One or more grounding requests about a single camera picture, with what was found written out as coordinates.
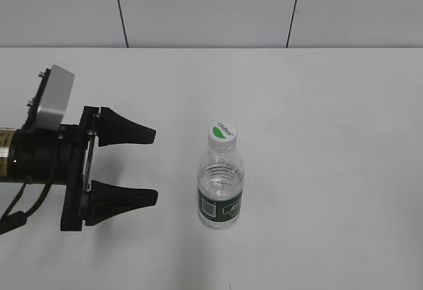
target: green logo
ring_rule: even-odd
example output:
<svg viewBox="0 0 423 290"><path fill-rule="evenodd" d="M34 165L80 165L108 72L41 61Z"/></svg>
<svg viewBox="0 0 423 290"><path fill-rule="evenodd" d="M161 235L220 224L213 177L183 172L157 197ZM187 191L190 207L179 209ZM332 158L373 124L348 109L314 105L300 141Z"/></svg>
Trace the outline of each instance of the green logo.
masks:
<svg viewBox="0 0 423 290"><path fill-rule="evenodd" d="M222 134L222 132L220 131L219 128L217 128L216 126L213 127L213 134L217 137L217 138L222 138L222 139L226 139L226 137Z"/></svg>

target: white bottle cap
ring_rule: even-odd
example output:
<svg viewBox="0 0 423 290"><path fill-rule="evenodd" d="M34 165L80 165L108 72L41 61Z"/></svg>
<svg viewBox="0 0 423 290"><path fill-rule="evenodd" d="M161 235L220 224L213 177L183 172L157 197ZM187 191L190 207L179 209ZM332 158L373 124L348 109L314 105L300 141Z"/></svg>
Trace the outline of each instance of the white bottle cap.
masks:
<svg viewBox="0 0 423 290"><path fill-rule="evenodd" d="M209 144L211 147L228 149L237 143L237 130L227 122L218 122L209 130Z"/></svg>

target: bottle label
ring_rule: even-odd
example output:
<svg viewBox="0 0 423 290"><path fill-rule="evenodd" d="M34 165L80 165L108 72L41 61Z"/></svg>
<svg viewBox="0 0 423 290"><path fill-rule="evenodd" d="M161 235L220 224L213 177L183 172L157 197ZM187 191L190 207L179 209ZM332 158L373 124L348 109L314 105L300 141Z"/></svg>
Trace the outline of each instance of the bottle label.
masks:
<svg viewBox="0 0 423 290"><path fill-rule="evenodd" d="M232 199L227 199L226 201L214 201L208 199L200 189L198 189L198 209L201 214L210 221L213 222L226 222L239 214L241 208L241 197L242 191L240 194L235 196Z"/></svg>

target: white table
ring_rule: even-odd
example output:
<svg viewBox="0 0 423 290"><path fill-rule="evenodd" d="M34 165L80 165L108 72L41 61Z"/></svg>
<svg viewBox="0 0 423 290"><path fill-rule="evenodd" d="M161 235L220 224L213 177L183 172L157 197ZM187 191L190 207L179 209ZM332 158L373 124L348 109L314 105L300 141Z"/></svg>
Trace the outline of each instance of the white table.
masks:
<svg viewBox="0 0 423 290"><path fill-rule="evenodd" d="M97 148L93 178L155 207L61 233L63 187L0 236L2 289L423 289L423 50L2 49L0 126L37 74L76 74L65 124L109 106L153 145ZM209 126L233 122L247 171L226 231L196 214ZM18 190L0 184L0 211ZM28 187L17 209L40 191Z"/></svg>

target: wire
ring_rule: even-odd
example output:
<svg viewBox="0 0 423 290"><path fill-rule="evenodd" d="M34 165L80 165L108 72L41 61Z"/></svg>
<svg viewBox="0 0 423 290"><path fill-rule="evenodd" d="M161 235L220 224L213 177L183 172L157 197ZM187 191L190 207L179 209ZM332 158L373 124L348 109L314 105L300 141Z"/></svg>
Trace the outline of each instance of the wire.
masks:
<svg viewBox="0 0 423 290"><path fill-rule="evenodd" d="M18 191L18 193L16 194L16 196L13 198L13 200L9 204L9 206L6 208L6 211L1 216L0 222L4 221L6 219L6 217L9 215L9 213L15 207L16 203L18 203L18 201L20 200L20 198L22 197L22 195L24 193L24 189L25 189L25 186L27 184L30 184L30 182L25 179L23 185L20 187L20 190Z"/></svg>
<svg viewBox="0 0 423 290"><path fill-rule="evenodd" d="M54 153L53 153L52 166L50 168L50 173L48 175L47 182L44 185L44 187L43 187L43 189L40 193L40 196L35 201L34 205L27 212L25 212L26 218L28 218L32 214L34 214L36 212L36 210L42 205L42 203L46 199L48 192L50 191L52 184L53 184L53 181L54 181L54 175L56 173L56 166L58 165L58 157L59 157L59 146L58 146L58 144L56 144L55 149L54 149ZM6 208L6 211L1 216L0 222L6 220L9 213L12 211L12 209L14 208L16 203L18 203L18 201L22 197L26 185L30 184L30 183L32 183L31 177L27 177L25 179L24 183L22 184L22 186L20 187L19 192L16 194L16 196L13 198L13 201L9 204L9 206Z"/></svg>
<svg viewBox="0 0 423 290"><path fill-rule="evenodd" d="M54 149L53 153L53 163L52 167L50 168L50 174L48 175L47 182L44 185L44 188L41 191L40 196L35 201L34 205L25 212L26 218L30 217L32 214L36 212L36 210L42 205L44 200L46 199L48 192L50 191L50 188L52 187L53 181L54 181L54 175L56 173L56 166L58 165L58 157L59 157L59 146L56 144L56 148Z"/></svg>

